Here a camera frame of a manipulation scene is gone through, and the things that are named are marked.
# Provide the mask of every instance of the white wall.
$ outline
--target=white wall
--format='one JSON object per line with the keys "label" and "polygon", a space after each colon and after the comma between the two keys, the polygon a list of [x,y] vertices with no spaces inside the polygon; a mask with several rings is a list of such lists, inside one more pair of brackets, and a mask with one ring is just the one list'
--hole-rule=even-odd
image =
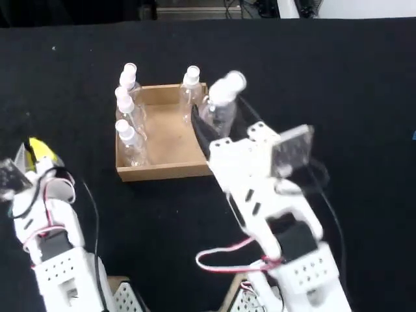
{"label": "white wall", "polygon": [[320,18],[397,18],[416,16],[416,0],[323,0]]}

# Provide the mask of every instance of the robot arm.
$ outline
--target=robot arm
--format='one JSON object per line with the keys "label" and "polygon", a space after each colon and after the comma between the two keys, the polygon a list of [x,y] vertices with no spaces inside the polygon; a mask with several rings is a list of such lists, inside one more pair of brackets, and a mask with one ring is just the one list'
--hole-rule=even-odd
{"label": "robot arm", "polygon": [[70,174],[57,176],[62,165],[50,153],[36,155],[28,172],[6,161],[0,168],[6,168],[6,174],[0,172],[2,187],[10,189],[11,178],[24,181],[20,183],[24,189],[14,190],[9,217],[23,249],[30,254],[46,311],[116,312],[103,263],[84,249],[78,217],[71,206],[74,180]]}
{"label": "robot arm", "polygon": [[[287,179],[309,161],[312,128],[302,125],[279,135],[257,121],[246,128],[246,138],[202,138],[209,131],[197,112],[194,107],[192,124],[198,142],[209,143],[201,148],[242,231],[258,242],[269,260],[283,260],[267,271],[279,285],[282,301],[263,272],[248,273],[266,310],[351,311],[331,250],[322,241],[322,226],[302,189]],[[243,124],[238,115],[236,122]],[[287,215],[292,216],[291,224],[275,229],[274,224]],[[260,261],[252,266],[263,265]]]}

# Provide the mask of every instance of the metal bracket with holes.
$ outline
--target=metal bracket with holes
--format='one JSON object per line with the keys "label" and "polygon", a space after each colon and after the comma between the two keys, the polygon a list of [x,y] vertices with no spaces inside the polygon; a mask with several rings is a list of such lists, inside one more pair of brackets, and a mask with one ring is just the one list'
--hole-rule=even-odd
{"label": "metal bracket with holes", "polygon": [[264,307],[257,299],[257,295],[239,289],[235,300],[228,312],[264,312]]}
{"label": "metal bracket with holes", "polygon": [[144,307],[140,306],[135,292],[127,282],[121,283],[114,294],[117,312],[144,312]]}

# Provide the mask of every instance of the transparent plastic piece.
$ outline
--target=transparent plastic piece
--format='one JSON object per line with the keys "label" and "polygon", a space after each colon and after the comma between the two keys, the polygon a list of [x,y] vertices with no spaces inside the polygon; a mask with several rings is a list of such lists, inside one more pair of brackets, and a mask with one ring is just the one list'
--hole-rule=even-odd
{"label": "transparent plastic piece", "polygon": [[12,200],[15,194],[31,188],[33,184],[11,159],[0,161],[0,202]]}
{"label": "transparent plastic piece", "polygon": [[271,176],[285,178],[308,164],[313,127],[301,125],[280,133],[280,138],[272,148]]}

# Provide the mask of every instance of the yellow object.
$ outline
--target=yellow object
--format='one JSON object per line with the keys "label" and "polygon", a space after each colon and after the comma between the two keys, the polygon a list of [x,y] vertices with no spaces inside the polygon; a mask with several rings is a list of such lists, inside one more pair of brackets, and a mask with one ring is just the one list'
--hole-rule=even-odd
{"label": "yellow object", "polygon": [[37,138],[29,138],[29,144],[30,146],[32,146],[36,159],[49,157],[50,159],[52,159],[52,161],[58,161],[58,156],[55,153],[53,153],[52,149],[50,149],[41,140],[38,140]]}

